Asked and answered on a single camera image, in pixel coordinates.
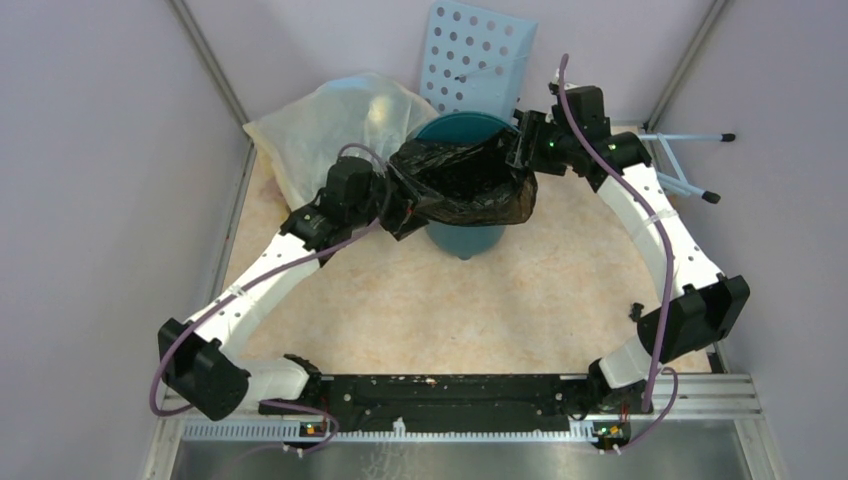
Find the black trash bag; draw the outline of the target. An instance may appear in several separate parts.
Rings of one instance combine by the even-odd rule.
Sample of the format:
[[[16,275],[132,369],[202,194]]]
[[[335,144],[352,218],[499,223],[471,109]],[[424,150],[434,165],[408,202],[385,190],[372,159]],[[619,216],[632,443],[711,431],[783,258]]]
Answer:
[[[532,171],[510,168],[505,157],[519,134],[504,128],[473,144],[413,139],[390,157],[424,187],[416,213],[452,226],[499,226],[526,222],[536,204]]]

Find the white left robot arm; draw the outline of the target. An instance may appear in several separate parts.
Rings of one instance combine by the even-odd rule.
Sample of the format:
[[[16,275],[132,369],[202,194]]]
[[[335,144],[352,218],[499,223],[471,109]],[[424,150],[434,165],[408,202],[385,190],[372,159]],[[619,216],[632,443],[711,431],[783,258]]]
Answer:
[[[315,198],[288,216],[228,289],[188,319],[160,327],[153,384],[167,385],[212,421],[226,418],[249,392],[251,374],[237,363],[240,351],[294,287],[376,228],[401,239],[423,227],[416,212],[436,200],[395,166],[341,157]]]

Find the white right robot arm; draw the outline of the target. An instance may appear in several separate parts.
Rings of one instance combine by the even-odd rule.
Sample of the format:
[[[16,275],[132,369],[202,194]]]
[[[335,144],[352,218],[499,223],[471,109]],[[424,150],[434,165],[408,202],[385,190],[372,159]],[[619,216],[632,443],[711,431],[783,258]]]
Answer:
[[[573,171],[622,222],[648,267],[659,307],[640,316],[622,346],[593,361],[580,393],[585,407],[612,412],[641,400],[662,367],[727,337],[750,296],[700,248],[671,205],[643,139],[615,133],[594,86],[566,90],[550,112],[517,111],[515,158],[536,173]]]

